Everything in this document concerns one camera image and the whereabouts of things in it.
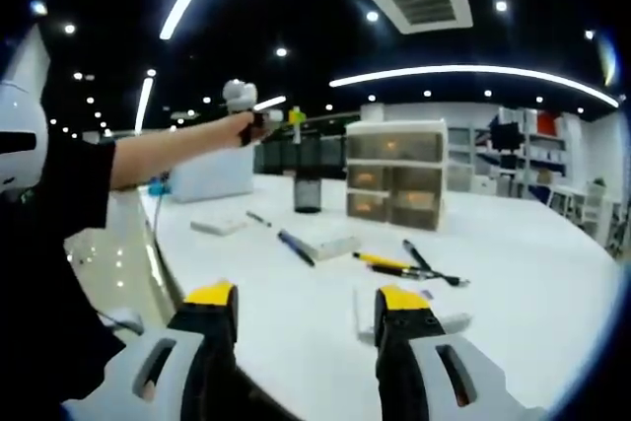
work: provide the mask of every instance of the white table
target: white table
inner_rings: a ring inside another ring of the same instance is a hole
[[[150,223],[156,199],[141,192]],[[278,227],[341,223],[362,250],[409,257],[411,239],[430,264],[469,278],[469,287],[441,280],[429,289],[439,314],[467,312],[465,336],[506,373],[509,392],[527,406],[549,408],[582,371],[622,288],[622,273],[582,231],[535,201],[447,193],[439,232],[347,218],[345,183],[325,180],[323,212],[292,211],[292,180],[257,176],[254,194],[190,204],[165,198],[158,243],[180,290],[228,278],[239,285],[237,361],[269,396],[300,419],[381,419],[377,352],[353,326],[353,289],[376,289],[400,279],[373,273],[352,256],[305,265],[276,238]],[[191,219],[251,210],[252,222],[228,237],[191,231]]]

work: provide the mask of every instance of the blue pen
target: blue pen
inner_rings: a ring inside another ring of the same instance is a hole
[[[306,263],[309,266],[316,266],[316,263],[312,260],[312,258],[310,256],[308,256],[301,248],[298,248],[294,238],[287,231],[281,230],[278,233],[278,239],[280,239],[280,241],[283,244],[285,244],[291,250],[293,250],[294,253],[297,256],[299,256],[304,263]]]

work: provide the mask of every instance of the air vent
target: air vent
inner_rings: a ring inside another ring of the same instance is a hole
[[[373,0],[402,34],[473,27],[468,0]]]

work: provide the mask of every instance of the black sleeve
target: black sleeve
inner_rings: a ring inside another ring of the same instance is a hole
[[[49,137],[35,199],[50,232],[66,239],[84,229],[105,227],[114,151],[115,143]]]

